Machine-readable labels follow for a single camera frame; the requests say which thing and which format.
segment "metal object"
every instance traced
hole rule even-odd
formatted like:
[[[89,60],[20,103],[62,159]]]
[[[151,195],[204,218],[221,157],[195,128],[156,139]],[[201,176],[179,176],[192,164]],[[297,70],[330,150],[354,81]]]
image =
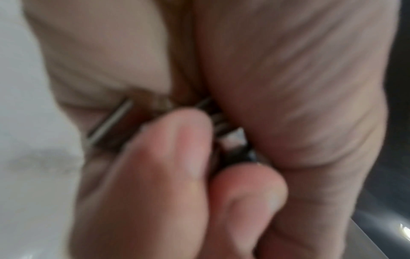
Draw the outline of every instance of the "metal object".
[[[212,98],[207,98],[198,103],[196,108],[207,113],[214,125],[214,154],[211,158],[211,172],[217,172],[227,166],[240,162],[256,162],[256,155],[245,140],[244,145],[239,145],[232,150],[223,150],[221,147],[224,138],[240,130],[232,125],[223,114],[217,103]],[[124,144],[134,136],[144,123],[156,119],[164,113],[172,111],[175,106],[168,105],[167,109],[155,111],[141,116],[135,111],[140,108],[133,99],[122,101],[97,127],[87,136],[88,145],[100,149],[120,152]]]

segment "skin crease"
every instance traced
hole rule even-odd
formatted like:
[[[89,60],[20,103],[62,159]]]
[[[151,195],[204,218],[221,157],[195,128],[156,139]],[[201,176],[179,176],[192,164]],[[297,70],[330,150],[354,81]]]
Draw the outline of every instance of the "skin crease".
[[[259,258],[340,258],[383,142],[398,0],[23,2],[83,133],[129,89],[185,104],[209,91],[289,187]]]

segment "fingernail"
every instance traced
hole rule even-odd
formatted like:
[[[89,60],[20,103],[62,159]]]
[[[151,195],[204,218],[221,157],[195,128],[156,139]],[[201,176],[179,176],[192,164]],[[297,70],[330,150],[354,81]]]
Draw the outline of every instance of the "fingernail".
[[[193,178],[204,177],[212,144],[210,122],[201,116],[187,118],[176,141],[176,161],[181,170]]]
[[[232,203],[228,232],[239,251],[252,251],[282,202],[274,191],[247,195]]]

